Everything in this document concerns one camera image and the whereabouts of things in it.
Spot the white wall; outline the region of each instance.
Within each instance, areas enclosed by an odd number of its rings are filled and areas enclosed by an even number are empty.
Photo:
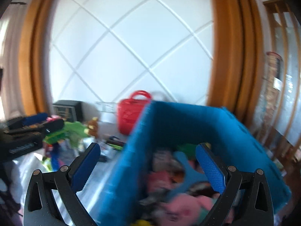
[[[118,102],[135,90],[204,105],[211,0],[58,0],[49,53],[53,101]]]

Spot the pink stuffed toy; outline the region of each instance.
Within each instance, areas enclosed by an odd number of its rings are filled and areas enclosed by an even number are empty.
[[[158,218],[160,226],[191,226],[199,224],[214,205],[215,200],[206,196],[193,197],[179,194],[170,203],[162,203],[164,213]],[[233,210],[226,223],[233,221]]]
[[[170,175],[167,171],[152,172],[148,175],[148,193],[155,192],[159,188],[172,189]]]

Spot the red handbag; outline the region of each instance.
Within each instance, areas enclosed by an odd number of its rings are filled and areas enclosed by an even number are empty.
[[[147,99],[134,99],[135,96],[142,95]],[[123,99],[117,106],[117,125],[119,132],[129,135],[144,106],[152,100],[152,96],[143,90],[135,91],[127,99]]]

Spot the power outlet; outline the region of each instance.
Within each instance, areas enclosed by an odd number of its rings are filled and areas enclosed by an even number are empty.
[[[117,103],[96,102],[98,110],[106,113],[116,113]]]

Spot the blue object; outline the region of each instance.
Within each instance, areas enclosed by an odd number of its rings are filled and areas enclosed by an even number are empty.
[[[221,170],[201,145],[198,145],[195,149],[195,156],[203,171],[207,174],[208,181],[210,182],[213,190],[222,194],[226,188],[226,182],[225,176]]]
[[[51,159],[51,167],[52,171],[56,172],[58,169],[60,169],[60,165],[58,163],[58,156],[60,153],[60,145],[58,143],[52,144],[52,151],[50,151]]]
[[[76,169],[76,172],[72,176],[71,188],[74,192],[81,191],[88,178],[90,177],[95,165],[97,164],[100,156],[100,146],[94,145],[93,149],[86,155]]]
[[[48,117],[47,113],[38,113],[36,115],[27,116],[27,117],[24,117],[22,124],[24,126],[30,126],[30,125],[45,121],[47,119],[47,117]]]
[[[226,165],[240,171],[261,168],[267,178],[274,213],[290,199],[291,192],[263,147],[234,115],[223,108],[152,101],[145,107],[128,139],[99,202],[90,215],[101,226],[127,225],[138,216],[137,201],[145,196],[152,154],[158,147],[175,151],[184,143],[204,143]]]
[[[191,185],[197,182],[206,182],[208,181],[205,174],[195,171],[188,162],[186,155],[183,152],[176,151],[173,154],[174,158],[177,159],[183,166],[185,170],[184,181],[181,185],[168,192],[165,200],[169,202],[179,193],[185,193]]]

